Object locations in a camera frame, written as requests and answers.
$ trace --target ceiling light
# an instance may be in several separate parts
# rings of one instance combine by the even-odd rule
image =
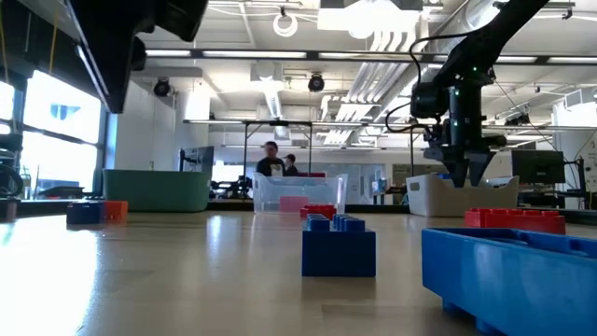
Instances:
[[[597,63],[597,57],[551,57],[548,63]]]
[[[222,145],[223,148],[244,148],[244,145]],[[262,148],[262,146],[257,145],[247,145],[247,148]]]
[[[407,53],[389,52],[320,52],[320,60],[351,60],[351,61],[377,61],[377,62],[412,62]]]
[[[190,57],[190,50],[148,49],[149,57]]]
[[[304,59],[307,53],[302,51],[251,51],[251,50],[206,50],[204,57],[212,58],[272,58],[272,59]]]
[[[285,28],[281,27],[280,26],[281,18],[290,18],[290,25]],[[273,32],[281,37],[290,37],[290,36],[294,35],[298,29],[299,29],[299,22],[297,21],[297,17],[292,14],[288,14],[288,15],[278,14],[275,17],[275,19],[273,19]]]
[[[183,120],[185,123],[200,123],[200,124],[210,124],[210,125],[239,125],[242,124],[242,120],[195,120],[195,119],[185,119]]]
[[[361,127],[367,126],[366,122],[322,122],[322,121],[315,121],[313,126],[336,126],[336,127]]]
[[[500,56],[497,58],[498,63],[534,63],[536,57],[529,56]]]

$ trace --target blue lego brick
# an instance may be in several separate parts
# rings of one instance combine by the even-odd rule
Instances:
[[[99,224],[104,214],[103,203],[82,202],[71,203],[66,208],[66,224],[90,225]]]
[[[311,217],[307,220],[307,223],[311,231],[329,231],[329,219],[325,217]]]
[[[340,221],[342,218],[347,217],[348,215],[344,215],[344,214],[336,214],[334,215],[334,217],[332,218],[332,227],[334,228],[335,231],[340,231]]]
[[[303,231],[302,276],[374,277],[373,231]]]
[[[346,218],[344,220],[344,230],[348,232],[363,232],[365,231],[365,220]]]
[[[480,331],[595,335],[597,241],[508,229],[423,230],[423,285]]]

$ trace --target white storage bin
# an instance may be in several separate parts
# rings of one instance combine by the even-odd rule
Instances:
[[[478,187],[470,183],[455,188],[450,179],[438,175],[407,178],[409,208],[413,215],[425,217],[463,217],[471,208],[516,208],[519,178],[509,178],[503,187],[481,181]]]

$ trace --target computer monitor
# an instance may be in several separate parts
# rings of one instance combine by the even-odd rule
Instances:
[[[520,183],[565,183],[564,157],[553,150],[512,150],[512,175]]]
[[[212,176],[214,169],[214,147],[184,148],[179,153],[184,158],[179,162],[181,172],[202,172]]]

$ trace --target table surface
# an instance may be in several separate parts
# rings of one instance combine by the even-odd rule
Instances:
[[[378,276],[302,278],[296,217],[131,215],[67,230],[0,224],[0,335],[474,335],[421,284],[421,234],[463,220],[355,215]],[[597,228],[569,226],[597,237]]]

